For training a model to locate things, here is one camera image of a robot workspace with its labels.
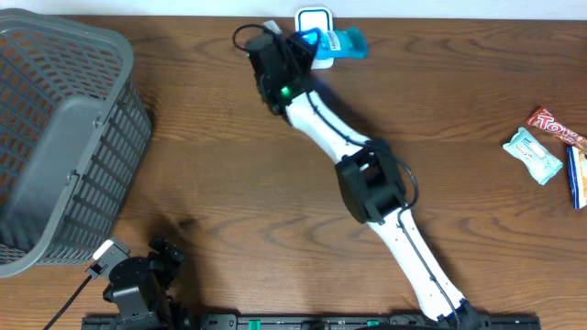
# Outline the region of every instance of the green light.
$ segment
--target green light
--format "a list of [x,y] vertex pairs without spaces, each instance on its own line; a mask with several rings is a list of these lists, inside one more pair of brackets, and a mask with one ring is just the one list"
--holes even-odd
[[290,89],[287,88],[287,86],[285,86],[285,87],[282,88],[282,95],[285,96],[285,97],[287,97],[287,96],[290,95]]

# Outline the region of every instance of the wooden table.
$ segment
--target wooden table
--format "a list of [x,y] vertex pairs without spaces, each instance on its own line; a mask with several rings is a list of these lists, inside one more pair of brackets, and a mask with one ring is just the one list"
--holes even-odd
[[[178,299],[195,312],[418,309],[386,246],[345,209],[331,160],[261,103],[230,36],[263,19],[74,19],[117,30],[134,47],[156,123],[114,235],[136,255],[154,235],[185,249]],[[566,166],[543,187],[501,147],[538,105],[587,134],[587,23],[337,23],[365,33],[370,57],[337,60],[316,77],[349,123],[388,139],[412,166],[415,220],[453,282],[492,313],[536,313],[544,329],[587,327],[587,210],[572,209]],[[561,142],[530,131],[566,163]],[[0,280],[0,328],[41,328],[84,269],[36,267]],[[56,328],[115,312],[102,301],[105,285],[91,282]]]

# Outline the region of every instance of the white backdrop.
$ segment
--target white backdrop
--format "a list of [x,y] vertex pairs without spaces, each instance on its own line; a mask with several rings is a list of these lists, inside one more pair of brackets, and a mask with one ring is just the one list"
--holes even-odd
[[587,0],[0,0],[41,14],[292,17],[326,6],[335,17],[587,19]]

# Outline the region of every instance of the plastic basket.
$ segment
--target plastic basket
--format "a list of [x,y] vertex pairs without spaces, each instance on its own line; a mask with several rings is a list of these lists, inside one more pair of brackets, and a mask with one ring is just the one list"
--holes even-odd
[[0,10],[0,278],[109,237],[150,141],[132,66],[116,32]]

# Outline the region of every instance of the red snack bar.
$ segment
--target red snack bar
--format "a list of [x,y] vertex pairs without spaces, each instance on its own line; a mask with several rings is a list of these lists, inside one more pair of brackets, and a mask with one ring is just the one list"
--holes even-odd
[[583,152],[587,152],[587,138],[580,136],[557,122],[554,116],[543,107],[539,108],[532,116],[530,116],[526,121],[526,124],[542,128],[550,134],[553,134],[555,137],[565,141],[567,144],[581,149]]

